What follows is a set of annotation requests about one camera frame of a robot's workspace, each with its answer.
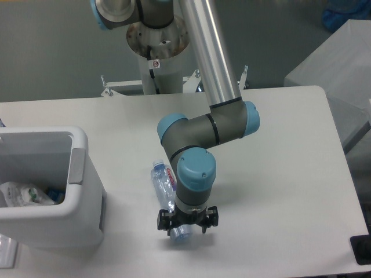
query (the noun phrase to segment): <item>silver metal tube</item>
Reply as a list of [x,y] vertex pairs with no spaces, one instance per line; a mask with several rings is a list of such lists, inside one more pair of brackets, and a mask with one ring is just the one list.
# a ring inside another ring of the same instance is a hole
[[180,0],[209,105],[241,96],[225,51],[214,0]]

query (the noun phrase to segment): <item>white tabletop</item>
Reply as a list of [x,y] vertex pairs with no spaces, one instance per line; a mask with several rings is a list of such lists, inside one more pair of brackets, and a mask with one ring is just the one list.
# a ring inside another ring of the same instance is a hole
[[166,159],[161,117],[208,112],[203,94],[0,104],[7,126],[77,125],[108,192],[105,239],[95,248],[21,246],[0,277],[297,277],[361,272],[349,238],[367,234],[350,172],[319,87],[247,90],[257,133],[210,149],[209,199],[219,226],[174,245],[158,231],[151,163]]

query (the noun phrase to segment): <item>white plastic bin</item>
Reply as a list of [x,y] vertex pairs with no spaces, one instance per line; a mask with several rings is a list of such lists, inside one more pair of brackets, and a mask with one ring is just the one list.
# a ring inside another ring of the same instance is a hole
[[0,233],[32,247],[99,244],[107,194],[89,157],[85,132],[78,127],[4,127],[0,138],[0,184],[66,190],[61,204],[0,207]]

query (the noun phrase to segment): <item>bottle cap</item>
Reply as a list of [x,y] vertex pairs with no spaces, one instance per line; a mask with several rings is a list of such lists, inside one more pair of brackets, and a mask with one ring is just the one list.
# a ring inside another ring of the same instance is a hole
[[157,165],[164,164],[162,159],[157,159],[152,162],[153,167],[156,167]]

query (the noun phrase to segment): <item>warning sticker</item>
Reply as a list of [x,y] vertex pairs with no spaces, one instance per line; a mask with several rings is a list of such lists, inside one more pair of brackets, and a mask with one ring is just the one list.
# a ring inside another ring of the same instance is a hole
[[148,67],[149,69],[151,70],[154,70],[156,68],[160,68],[160,60],[159,59],[156,59],[156,60],[150,60],[148,61]]

